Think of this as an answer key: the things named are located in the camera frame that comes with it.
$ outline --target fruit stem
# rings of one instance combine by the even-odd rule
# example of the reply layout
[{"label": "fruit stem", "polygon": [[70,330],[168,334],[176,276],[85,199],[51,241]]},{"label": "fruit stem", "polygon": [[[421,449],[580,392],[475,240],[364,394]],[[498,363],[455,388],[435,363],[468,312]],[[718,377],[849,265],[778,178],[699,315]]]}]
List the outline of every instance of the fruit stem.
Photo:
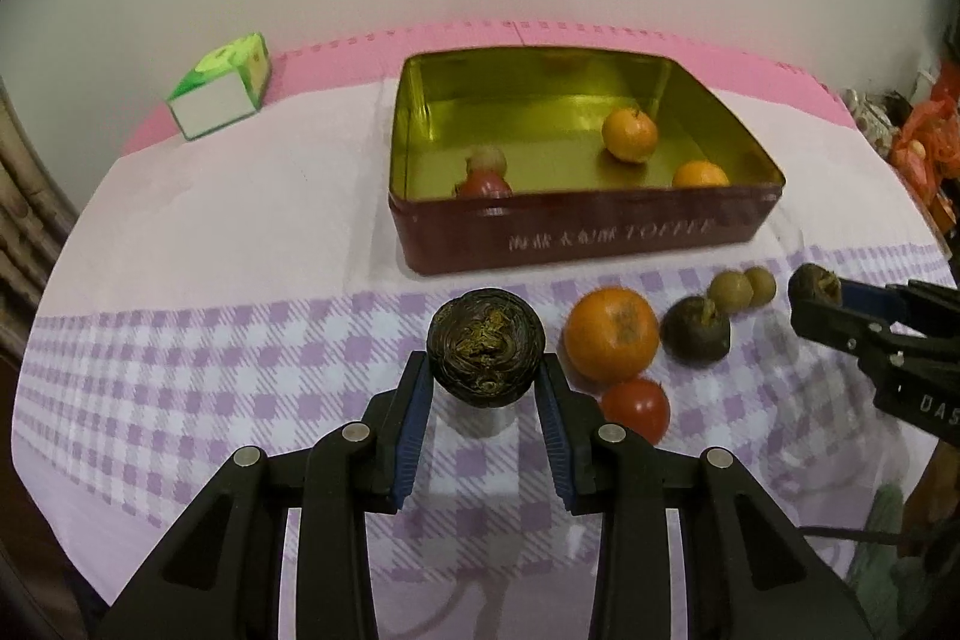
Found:
[{"label": "fruit stem", "polygon": [[709,326],[717,315],[717,306],[712,299],[704,297],[704,311],[700,314],[700,323],[703,326]]}]

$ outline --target tangerine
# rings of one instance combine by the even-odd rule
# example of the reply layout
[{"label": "tangerine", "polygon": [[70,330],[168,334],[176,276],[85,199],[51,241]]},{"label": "tangerine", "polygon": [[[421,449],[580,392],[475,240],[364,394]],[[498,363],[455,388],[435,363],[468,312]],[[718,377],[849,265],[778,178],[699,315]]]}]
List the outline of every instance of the tangerine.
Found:
[{"label": "tangerine", "polygon": [[642,164],[656,149],[656,124],[638,109],[614,109],[603,121],[603,144],[614,158],[626,164]]},{"label": "tangerine", "polygon": [[580,374],[609,386],[632,380],[650,365],[659,348],[659,324],[635,290],[602,287],[574,305],[563,345]]},{"label": "tangerine", "polygon": [[709,161],[688,161],[673,173],[674,188],[715,188],[729,184],[727,172]]}]

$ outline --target red tomato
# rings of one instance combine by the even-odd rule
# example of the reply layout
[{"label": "red tomato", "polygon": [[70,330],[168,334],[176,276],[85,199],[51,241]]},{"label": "red tomato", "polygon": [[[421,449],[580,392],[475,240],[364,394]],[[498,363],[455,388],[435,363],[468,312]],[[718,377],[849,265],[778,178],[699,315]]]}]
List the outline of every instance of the red tomato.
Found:
[{"label": "red tomato", "polygon": [[600,410],[608,421],[633,429],[651,445],[670,426],[670,400],[659,383],[646,378],[611,387],[600,397]]},{"label": "red tomato", "polygon": [[510,196],[513,191],[507,181],[496,172],[489,170],[474,170],[467,175],[467,179],[457,185],[458,199],[498,199],[500,196]]}]

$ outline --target purple checkered tablecloth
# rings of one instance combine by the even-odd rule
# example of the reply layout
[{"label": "purple checkered tablecloth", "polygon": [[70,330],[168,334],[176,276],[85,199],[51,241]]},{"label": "purple checkered tablecloth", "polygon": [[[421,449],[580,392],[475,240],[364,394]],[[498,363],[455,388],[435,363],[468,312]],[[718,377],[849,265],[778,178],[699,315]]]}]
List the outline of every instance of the purple checkered tablecloth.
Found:
[{"label": "purple checkered tablecloth", "polygon": [[[889,432],[870,381],[849,357],[798,340],[788,321],[791,268],[816,261],[870,283],[949,285],[936,247],[808,248],[757,259],[778,278],[773,304],[733,323],[730,355],[692,371],[661,352],[672,423],[662,447],[733,450],[789,504],[805,465],[855,438]],[[663,313],[702,292],[716,268],[625,273],[513,286],[557,346],[573,303],[619,284]],[[422,348],[434,311],[461,290],[291,300],[180,311],[38,319],[20,377],[13,437],[109,506],[165,528],[232,451],[312,445],[357,418]],[[531,394],[472,410],[437,389],[413,495],[368,519],[374,581],[493,572],[546,573],[596,559],[597,519],[569,517],[554,494]],[[287,557],[296,550],[296,523]]]}]

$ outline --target small round fruit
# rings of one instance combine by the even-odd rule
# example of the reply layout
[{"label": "small round fruit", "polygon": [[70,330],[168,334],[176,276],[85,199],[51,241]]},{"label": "small round fruit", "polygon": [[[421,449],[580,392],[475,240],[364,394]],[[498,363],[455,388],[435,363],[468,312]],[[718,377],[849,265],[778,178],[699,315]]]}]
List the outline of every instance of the small round fruit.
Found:
[{"label": "small round fruit", "polygon": [[501,199],[510,196],[513,191],[507,181],[496,172],[474,170],[467,175],[467,179],[458,183],[453,189],[458,199]]},{"label": "small round fruit", "polygon": [[467,174],[472,172],[496,172],[501,177],[507,176],[507,157],[503,150],[493,145],[482,145],[474,148],[467,158]]},{"label": "small round fruit", "polygon": [[754,290],[754,298],[750,300],[751,307],[765,307],[776,296],[776,277],[764,266],[751,266],[744,272]]},{"label": "small round fruit", "polygon": [[426,335],[434,378],[476,408],[520,399],[534,381],[545,346],[544,326],[533,308],[495,287],[446,302]]},{"label": "small round fruit", "polygon": [[563,327],[574,368],[609,386],[635,378],[654,360],[659,324],[647,300],[625,287],[602,287],[577,302]]},{"label": "small round fruit", "polygon": [[674,188],[716,188],[729,184],[726,172],[709,161],[688,161],[673,173]]},{"label": "small round fruit", "polygon": [[717,310],[726,316],[732,316],[750,307],[754,288],[743,272],[727,269],[713,278],[707,296],[712,298]]},{"label": "small round fruit", "polygon": [[614,109],[603,121],[603,144],[625,164],[642,164],[656,150],[656,124],[638,109]]},{"label": "small round fruit", "polygon": [[664,388],[646,378],[618,383],[600,397],[604,418],[632,429],[651,445],[670,427],[670,400]]},{"label": "small round fruit", "polygon": [[798,301],[817,301],[843,305],[843,287],[840,278],[816,263],[801,263],[790,275],[786,295],[793,306]]},{"label": "small round fruit", "polygon": [[718,362],[730,352],[730,319],[705,296],[688,296],[664,316],[664,347],[687,365]]}]

